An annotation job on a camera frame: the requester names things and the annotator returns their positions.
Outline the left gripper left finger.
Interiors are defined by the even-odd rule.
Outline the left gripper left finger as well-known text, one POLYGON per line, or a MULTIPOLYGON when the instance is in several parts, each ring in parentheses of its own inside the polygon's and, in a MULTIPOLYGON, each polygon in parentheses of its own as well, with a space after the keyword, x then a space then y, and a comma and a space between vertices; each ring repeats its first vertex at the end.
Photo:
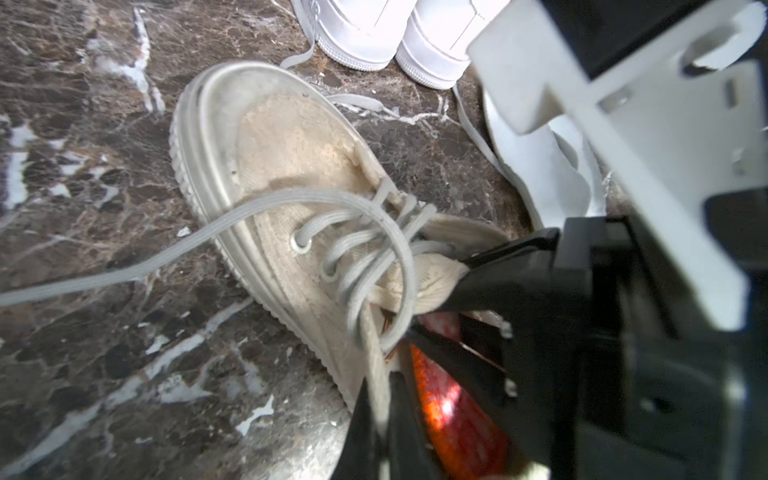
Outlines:
POLYGON ((361 384, 346 439, 331 480, 377 480, 379 434, 373 417, 367 381, 361 384))

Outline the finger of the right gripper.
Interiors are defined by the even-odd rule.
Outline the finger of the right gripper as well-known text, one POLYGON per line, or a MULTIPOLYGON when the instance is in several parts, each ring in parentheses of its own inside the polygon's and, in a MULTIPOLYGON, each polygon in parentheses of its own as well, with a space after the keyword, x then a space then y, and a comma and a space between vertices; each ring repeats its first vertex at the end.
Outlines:
POLYGON ((414 324, 405 335, 407 341, 442 367, 477 402, 490 419, 512 437, 508 413, 513 400, 507 396, 507 377, 489 362, 465 349, 460 343, 414 324))

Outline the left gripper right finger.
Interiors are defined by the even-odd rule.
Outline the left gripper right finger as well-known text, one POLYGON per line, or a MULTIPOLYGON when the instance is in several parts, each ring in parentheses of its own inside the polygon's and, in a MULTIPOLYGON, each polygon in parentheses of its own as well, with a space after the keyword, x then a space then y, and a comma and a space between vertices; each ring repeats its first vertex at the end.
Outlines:
POLYGON ((387 427, 387 457, 391 479, 438 480, 443 475, 427 448, 421 420, 412 405, 404 376, 389 375, 391 401, 387 427))

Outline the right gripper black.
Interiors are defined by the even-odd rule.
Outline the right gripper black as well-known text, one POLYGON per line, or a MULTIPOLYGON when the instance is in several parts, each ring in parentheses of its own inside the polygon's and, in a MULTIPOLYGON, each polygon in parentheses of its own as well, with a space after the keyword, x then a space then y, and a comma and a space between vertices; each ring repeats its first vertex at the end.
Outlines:
POLYGON ((750 282, 712 326, 645 224, 572 219, 476 255, 442 311, 505 312, 512 437, 557 479, 767 475, 767 192, 718 195, 708 230, 750 282))

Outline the red fuzzy insole orange trim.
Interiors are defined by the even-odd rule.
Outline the red fuzzy insole orange trim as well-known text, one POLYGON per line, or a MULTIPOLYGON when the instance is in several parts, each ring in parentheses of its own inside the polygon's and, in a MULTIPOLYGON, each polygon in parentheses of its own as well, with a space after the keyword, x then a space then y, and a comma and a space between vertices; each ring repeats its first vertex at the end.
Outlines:
POLYGON ((418 347, 410 350, 427 435, 448 477, 502 474, 508 438, 442 367, 418 347))

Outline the white shoe insole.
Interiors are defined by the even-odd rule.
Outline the white shoe insole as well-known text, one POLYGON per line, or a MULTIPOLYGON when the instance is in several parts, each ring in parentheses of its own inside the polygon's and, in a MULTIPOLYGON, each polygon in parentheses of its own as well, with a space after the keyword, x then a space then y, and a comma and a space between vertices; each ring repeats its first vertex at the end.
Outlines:
POLYGON ((483 109, 493 150, 519 192, 532 227, 562 228, 569 218, 589 217, 589 187, 562 153, 549 123, 530 134, 518 134, 487 92, 483 109))
POLYGON ((588 216, 606 215, 606 190, 597 157, 579 127, 566 115, 549 122, 559 148, 590 190, 588 216))

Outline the white sneaker one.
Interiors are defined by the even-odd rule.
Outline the white sneaker one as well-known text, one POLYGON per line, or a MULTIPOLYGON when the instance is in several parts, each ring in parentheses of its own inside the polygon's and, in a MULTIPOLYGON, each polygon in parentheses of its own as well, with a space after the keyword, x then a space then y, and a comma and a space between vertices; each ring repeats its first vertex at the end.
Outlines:
POLYGON ((415 82, 449 90, 471 60, 470 43, 509 4, 509 0, 418 0, 395 60, 415 82))
POLYGON ((358 71, 380 71, 394 58, 415 0, 310 0, 292 7, 309 48, 284 59, 283 69, 307 62, 321 49, 358 71))

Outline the beige sneaker one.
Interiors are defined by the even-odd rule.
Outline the beige sneaker one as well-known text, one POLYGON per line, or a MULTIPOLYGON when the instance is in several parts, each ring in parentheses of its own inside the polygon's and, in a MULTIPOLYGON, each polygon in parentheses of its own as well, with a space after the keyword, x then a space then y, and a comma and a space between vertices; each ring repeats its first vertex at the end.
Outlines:
POLYGON ((389 356, 469 260, 508 236, 400 190, 338 109, 263 62, 213 66, 184 89, 169 148, 198 231, 131 266, 4 292, 3 307, 141 279, 212 243, 238 283, 319 357, 384 434, 389 356))

